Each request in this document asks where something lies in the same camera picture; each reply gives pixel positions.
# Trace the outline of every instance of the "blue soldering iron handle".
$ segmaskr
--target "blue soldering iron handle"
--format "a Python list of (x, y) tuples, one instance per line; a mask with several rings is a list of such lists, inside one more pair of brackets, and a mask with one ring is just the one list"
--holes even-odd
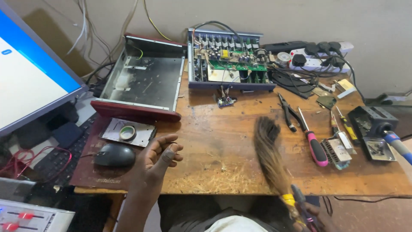
[(384, 140), (412, 165), (411, 151), (401, 142), (400, 138), (393, 131), (386, 132)]

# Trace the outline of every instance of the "power supply board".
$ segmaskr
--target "power supply board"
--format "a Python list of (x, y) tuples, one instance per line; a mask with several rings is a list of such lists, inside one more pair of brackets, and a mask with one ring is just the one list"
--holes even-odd
[(237, 33), (239, 37), (230, 31), (188, 30), (189, 88), (274, 89), (267, 67), (276, 56), (260, 48), (263, 34)]

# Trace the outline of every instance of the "mouse pad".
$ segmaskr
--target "mouse pad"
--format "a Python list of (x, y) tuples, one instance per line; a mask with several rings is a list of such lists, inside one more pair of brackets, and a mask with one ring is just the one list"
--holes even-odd
[[(111, 118), (97, 116), (92, 125), (89, 138), (84, 146), (82, 156), (96, 154), (107, 143), (117, 143), (99, 137)], [(130, 146), (138, 156), (143, 147)], [(127, 190), (129, 187), (132, 167), (106, 167), (94, 164), (94, 156), (85, 156), (79, 159), (70, 185), (89, 186), (104, 189)]]

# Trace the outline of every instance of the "desk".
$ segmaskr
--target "desk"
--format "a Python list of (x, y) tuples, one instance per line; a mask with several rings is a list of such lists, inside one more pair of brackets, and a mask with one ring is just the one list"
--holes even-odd
[[(347, 78), (339, 75), (335, 79)], [(329, 83), (331, 79), (322, 79)], [(305, 195), (392, 196), (412, 195), (412, 185), (398, 162), (372, 163), (360, 148), (352, 155), (348, 168), (337, 170), (333, 165), (318, 167), (312, 161), (308, 141), (298, 129), (291, 132), (284, 120), (277, 92), (297, 111), (299, 106), (308, 127), (318, 140), (331, 136), (330, 111), (322, 109), (317, 96), (308, 100), (276, 87), (273, 93), (241, 94), (230, 91), (238, 102), (219, 109), (213, 95), (216, 90), (188, 89), (187, 72), (183, 73), (176, 111), (180, 123), (158, 122), (157, 136), (177, 133), (177, 142), (185, 147), (184, 160), (169, 168), (164, 178), (163, 194), (270, 194), (253, 148), (253, 126), (258, 116), (276, 119), (281, 127), (279, 150), (292, 182)], [(352, 93), (337, 105), (343, 114), (362, 105), (360, 95)], [(108, 189), (76, 187), (78, 193), (125, 193)]]

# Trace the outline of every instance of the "computer monitor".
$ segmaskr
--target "computer monitor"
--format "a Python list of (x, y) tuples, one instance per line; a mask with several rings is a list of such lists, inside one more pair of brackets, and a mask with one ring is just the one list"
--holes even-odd
[(79, 76), (0, 0), (0, 136), (87, 90)]

